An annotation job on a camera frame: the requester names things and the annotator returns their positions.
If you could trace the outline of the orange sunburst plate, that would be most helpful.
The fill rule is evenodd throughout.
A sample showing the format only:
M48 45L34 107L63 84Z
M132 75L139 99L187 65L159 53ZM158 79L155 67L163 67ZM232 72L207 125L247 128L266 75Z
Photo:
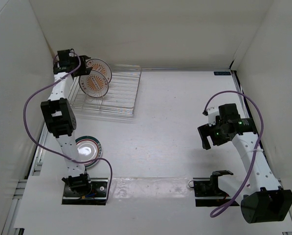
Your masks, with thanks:
M110 66L103 60L98 58L92 58L86 61L87 67L92 70L98 71L105 76L107 82L110 83L112 80L112 70Z
M80 76L78 83L80 89L92 98L102 98L109 91L106 77L95 70L92 70L89 75Z

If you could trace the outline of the metal wire dish rack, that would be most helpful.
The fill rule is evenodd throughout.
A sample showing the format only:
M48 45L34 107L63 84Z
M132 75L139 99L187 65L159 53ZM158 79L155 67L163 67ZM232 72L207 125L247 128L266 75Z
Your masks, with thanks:
M142 68L136 65L111 65L109 90L102 98L92 98L81 91L74 81L68 96L74 112L95 116L130 118L134 116L135 102Z

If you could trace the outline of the green rimmed white plate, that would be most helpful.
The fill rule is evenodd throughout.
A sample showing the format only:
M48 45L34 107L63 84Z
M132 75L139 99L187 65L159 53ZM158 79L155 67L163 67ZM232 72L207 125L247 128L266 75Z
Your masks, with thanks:
M92 136L81 136L76 139L80 161L85 167L92 167L102 157L103 149L100 141Z

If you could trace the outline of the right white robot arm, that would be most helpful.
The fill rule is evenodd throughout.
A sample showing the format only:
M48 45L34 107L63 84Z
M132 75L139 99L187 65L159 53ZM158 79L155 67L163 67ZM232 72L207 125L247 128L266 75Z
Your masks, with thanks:
M209 191L216 196L225 192L234 199L247 223L283 221L292 205L292 191L283 189L273 175L256 144L258 132L253 120L242 118L234 103L208 108L203 114L208 117L208 123L198 127L203 149L232 142L248 176L243 184L230 171L214 171Z

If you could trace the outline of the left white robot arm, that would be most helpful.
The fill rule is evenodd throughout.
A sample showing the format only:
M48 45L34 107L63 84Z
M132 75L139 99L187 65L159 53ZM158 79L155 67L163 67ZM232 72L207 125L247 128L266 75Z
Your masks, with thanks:
M64 155L67 176L62 181L72 192L86 196L90 194L92 184L76 146L74 131L77 122L68 95L74 77L89 70L85 65L85 56L78 57L73 49L58 51L57 58L53 65L55 85L47 101L41 103L41 111L48 131L53 134Z

